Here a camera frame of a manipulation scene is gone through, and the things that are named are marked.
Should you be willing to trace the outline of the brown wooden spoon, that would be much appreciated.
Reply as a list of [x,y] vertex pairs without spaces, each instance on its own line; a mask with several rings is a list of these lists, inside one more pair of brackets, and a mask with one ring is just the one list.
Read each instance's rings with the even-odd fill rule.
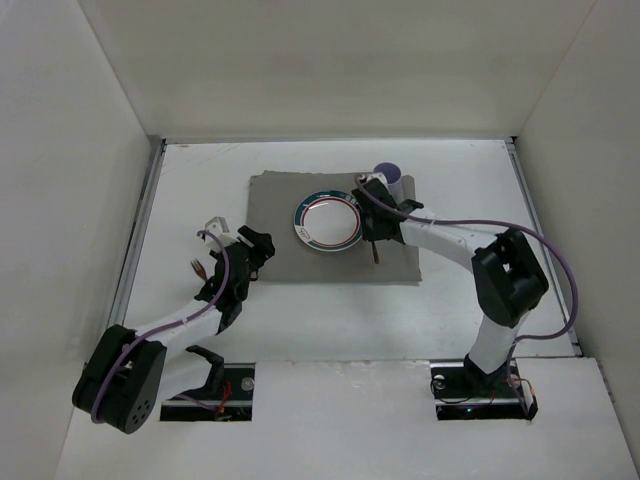
[[379,256],[379,251],[378,251],[376,242],[370,242],[370,244],[371,244],[374,263],[376,265],[379,265],[380,264],[380,256]]

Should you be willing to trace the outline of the grey cloth placemat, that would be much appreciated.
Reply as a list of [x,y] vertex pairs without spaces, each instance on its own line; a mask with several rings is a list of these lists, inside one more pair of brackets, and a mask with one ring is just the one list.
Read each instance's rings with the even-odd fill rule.
[[353,173],[298,173],[264,171],[249,182],[246,225],[272,237],[276,254],[260,269],[259,279],[272,283],[417,284],[422,280],[419,251],[394,241],[371,247],[358,241],[347,250],[323,253],[302,242],[294,230],[294,213],[307,196],[355,188]]

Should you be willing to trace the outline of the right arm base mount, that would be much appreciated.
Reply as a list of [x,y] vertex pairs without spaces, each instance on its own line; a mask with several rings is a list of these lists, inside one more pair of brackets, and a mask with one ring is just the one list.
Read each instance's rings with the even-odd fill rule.
[[434,364],[430,390],[439,421],[531,421],[539,408],[531,382],[519,375],[515,364],[488,380],[474,377],[462,364]]

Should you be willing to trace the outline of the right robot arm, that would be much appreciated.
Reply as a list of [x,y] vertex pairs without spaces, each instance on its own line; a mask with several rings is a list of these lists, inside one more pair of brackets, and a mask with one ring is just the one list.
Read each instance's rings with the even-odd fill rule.
[[492,233],[420,218],[423,205],[396,202],[380,174],[358,175],[352,194],[365,241],[425,249],[472,274],[483,319],[465,367],[477,376],[504,372],[521,324],[549,289],[523,233],[512,227]]

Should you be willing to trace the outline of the white plate green rim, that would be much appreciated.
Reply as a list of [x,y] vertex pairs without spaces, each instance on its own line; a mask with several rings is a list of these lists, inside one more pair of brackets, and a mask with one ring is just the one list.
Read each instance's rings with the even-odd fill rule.
[[340,252],[362,238],[358,203],[352,194],[324,190],[304,198],[295,210],[293,228],[309,248],[320,252]]

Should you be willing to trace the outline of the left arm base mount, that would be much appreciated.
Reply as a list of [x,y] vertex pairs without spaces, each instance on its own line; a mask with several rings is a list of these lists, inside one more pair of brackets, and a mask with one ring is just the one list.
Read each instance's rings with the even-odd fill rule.
[[162,422],[249,422],[253,414],[256,365],[228,363],[191,346],[170,363],[163,384],[175,395],[162,401]]

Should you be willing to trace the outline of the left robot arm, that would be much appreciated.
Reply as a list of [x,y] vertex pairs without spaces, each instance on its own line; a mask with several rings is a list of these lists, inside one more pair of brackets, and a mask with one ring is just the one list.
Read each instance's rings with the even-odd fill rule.
[[231,397],[224,358],[202,343],[239,317],[250,284],[276,250],[270,234],[248,226],[240,227],[237,237],[215,226],[198,235],[211,240],[215,265],[194,299],[139,329],[109,327],[83,367],[71,401],[93,423],[131,434],[157,402],[178,398],[204,407],[201,398],[213,397],[219,402],[212,409],[220,413]]

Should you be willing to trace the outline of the purple plastic cup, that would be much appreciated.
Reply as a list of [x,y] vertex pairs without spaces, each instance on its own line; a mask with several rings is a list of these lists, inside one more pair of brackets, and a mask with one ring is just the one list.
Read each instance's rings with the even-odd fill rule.
[[391,162],[379,163],[374,167],[374,172],[384,175],[388,190],[392,195],[398,195],[402,192],[402,172],[396,164]]

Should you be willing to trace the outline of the brown wooden fork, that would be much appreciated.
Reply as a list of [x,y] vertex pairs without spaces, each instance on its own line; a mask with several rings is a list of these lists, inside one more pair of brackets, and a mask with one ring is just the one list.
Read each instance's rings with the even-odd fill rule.
[[198,259],[192,260],[190,262],[190,266],[199,279],[201,279],[203,282],[207,282],[208,275],[206,268]]

